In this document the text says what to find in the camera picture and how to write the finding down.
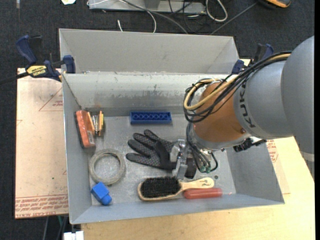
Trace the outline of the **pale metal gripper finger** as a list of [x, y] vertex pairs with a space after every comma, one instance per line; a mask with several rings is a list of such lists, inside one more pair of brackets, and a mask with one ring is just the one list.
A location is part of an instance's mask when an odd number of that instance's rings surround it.
[[187, 165], [187, 147], [184, 140], [179, 140], [177, 144], [176, 178], [183, 180], [188, 169]]
[[181, 149], [178, 145], [172, 147], [170, 153], [170, 161], [174, 165], [174, 169], [177, 170], [181, 165]]

